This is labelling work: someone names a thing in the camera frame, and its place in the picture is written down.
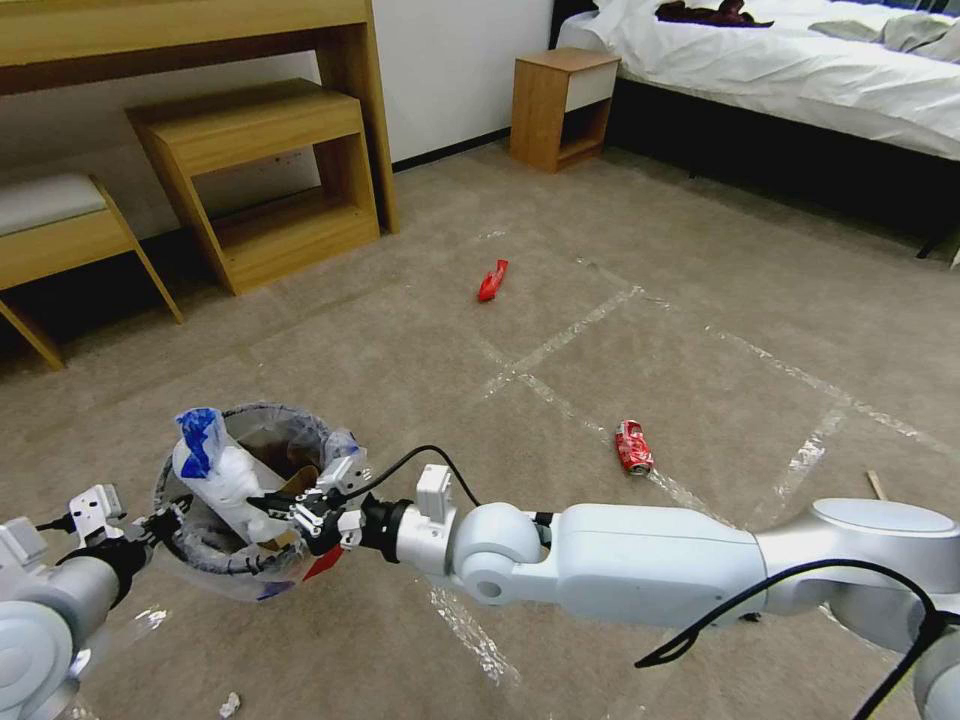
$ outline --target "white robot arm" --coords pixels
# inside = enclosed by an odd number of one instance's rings
[[[486,605],[550,602],[603,621],[691,626],[640,667],[679,656],[707,625],[826,604],[852,631],[906,653],[898,669],[923,654],[914,691],[925,720],[960,712],[960,633],[948,627],[960,619],[960,526],[939,513],[819,500],[786,525],[751,534],[679,508],[583,504],[534,513],[491,503],[457,523],[447,466],[426,466],[415,502],[385,502],[369,491],[393,469],[348,492],[341,480],[353,475],[349,462],[328,468],[315,492],[248,502],[289,520],[314,554],[337,543],[377,549]],[[72,658],[122,599],[157,538],[175,530],[170,512],[129,539],[108,514],[76,523],[81,547],[53,570],[39,564],[45,545],[29,521],[0,525],[0,720],[56,716],[76,689]],[[791,575],[797,568],[809,571]],[[888,685],[898,675],[891,677]],[[888,689],[878,688],[857,717]]]
[[[456,525],[450,487],[449,468],[428,465],[399,520],[396,504],[365,501],[376,522],[362,524],[359,544],[485,605],[549,602],[596,620],[688,628],[637,667],[676,659],[708,625],[827,605],[861,637],[906,654],[856,717],[921,655],[921,716],[960,714],[960,633],[950,627],[960,620],[960,526],[940,513],[824,499],[751,534],[681,508],[583,504],[551,514],[491,503]]]

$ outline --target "white bedsheet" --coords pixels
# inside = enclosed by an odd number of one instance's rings
[[[621,75],[708,100],[960,160],[960,65],[829,38],[821,20],[880,29],[909,11],[830,0],[746,0],[769,29],[660,22],[664,0],[606,0],[569,18],[559,44],[606,47]],[[716,2],[687,0],[691,7]],[[937,16],[946,22],[955,18]]]

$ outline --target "white wall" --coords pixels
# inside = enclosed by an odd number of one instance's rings
[[[510,124],[513,60],[546,47],[552,0],[375,0],[394,161]],[[288,77],[317,80],[299,53],[0,97],[0,183],[64,170],[99,175],[139,237],[179,224],[123,109]],[[317,182],[297,152],[198,183],[212,213]]]
[[[545,50],[553,0],[374,0],[394,161],[510,125],[513,62]]]

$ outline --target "white plastic bottle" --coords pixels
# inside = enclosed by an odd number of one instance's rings
[[[173,449],[173,471],[235,533],[260,543],[289,529],[247,502],[279,489],[283,479],[230,437],[219,410],[187,410],[177,423],[183,437]]]

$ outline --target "crushed soda can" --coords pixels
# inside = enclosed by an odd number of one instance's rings
[[[623,469],[631,475],[646,477],[653,470],[653,453],[643,437],[643,428],[635,420],[624,420],[614,436]]]

